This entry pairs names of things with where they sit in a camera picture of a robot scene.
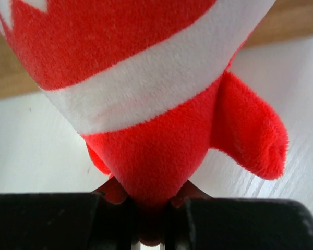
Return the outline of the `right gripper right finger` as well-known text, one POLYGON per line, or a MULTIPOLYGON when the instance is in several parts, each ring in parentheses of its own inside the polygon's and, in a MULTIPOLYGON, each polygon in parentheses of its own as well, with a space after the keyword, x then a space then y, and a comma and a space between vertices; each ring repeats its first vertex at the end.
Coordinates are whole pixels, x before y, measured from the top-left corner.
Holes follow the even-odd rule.
POLYGON ((213 198, 187 181, 167 207, 164 249, 313 249, 313 216, 297 201, 213 198))

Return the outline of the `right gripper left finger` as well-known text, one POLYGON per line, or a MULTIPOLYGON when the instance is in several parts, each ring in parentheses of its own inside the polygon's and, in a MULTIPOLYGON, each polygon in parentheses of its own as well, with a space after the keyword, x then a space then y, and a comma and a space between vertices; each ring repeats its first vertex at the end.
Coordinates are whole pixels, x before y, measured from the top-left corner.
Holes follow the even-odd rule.
POLYGON ((0 249, 135 249, 131 200, 115 178, 90 193, 0 194, 0 249))

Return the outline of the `red shark plush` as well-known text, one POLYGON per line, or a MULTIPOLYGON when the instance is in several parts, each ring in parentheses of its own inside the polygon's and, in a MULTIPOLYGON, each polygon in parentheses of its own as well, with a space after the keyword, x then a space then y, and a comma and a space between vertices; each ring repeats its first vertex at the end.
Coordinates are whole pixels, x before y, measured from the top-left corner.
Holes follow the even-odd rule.
POLYGON ((0 1, 0 32, 139 205, 160 208, 211 148, 284 171, 277 113, 229 67, 273 1, 0 1))

